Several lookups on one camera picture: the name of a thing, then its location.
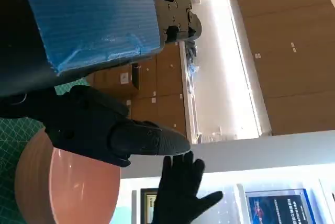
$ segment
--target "gloved hand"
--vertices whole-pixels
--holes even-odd
[[[152,224],[190,224],[223,198],[222,192],[196,197],[204,170],[204,161],[193,163],[193,152],[174,156],[173,162],[164,158]]]

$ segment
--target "poster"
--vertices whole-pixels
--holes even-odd
[[[157,188],[141,189],[141,224],[152,222],[157,190]]]
[[[252,224],[313,224],[303,190],[247,193]]]

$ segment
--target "blue wrapped panel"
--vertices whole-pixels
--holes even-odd
[[[154,0],[29,0],[48,61],[63,71],[160,48]]]

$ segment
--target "display screen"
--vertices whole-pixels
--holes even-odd
[[[253,224],[308,224],[300,195],[249,198]]]
[[[247,193],[252,224],[311,224],[307,194],[302,189]]]

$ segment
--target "grid pattern mat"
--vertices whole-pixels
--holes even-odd
[[[57,86],[57,94],[62,95],[77,84],[87,85],[87,82],[81,79]],[[29,118],[0,118],[0,224],[26,223],[15,202],[15,168],[27,142],[42,126]]]

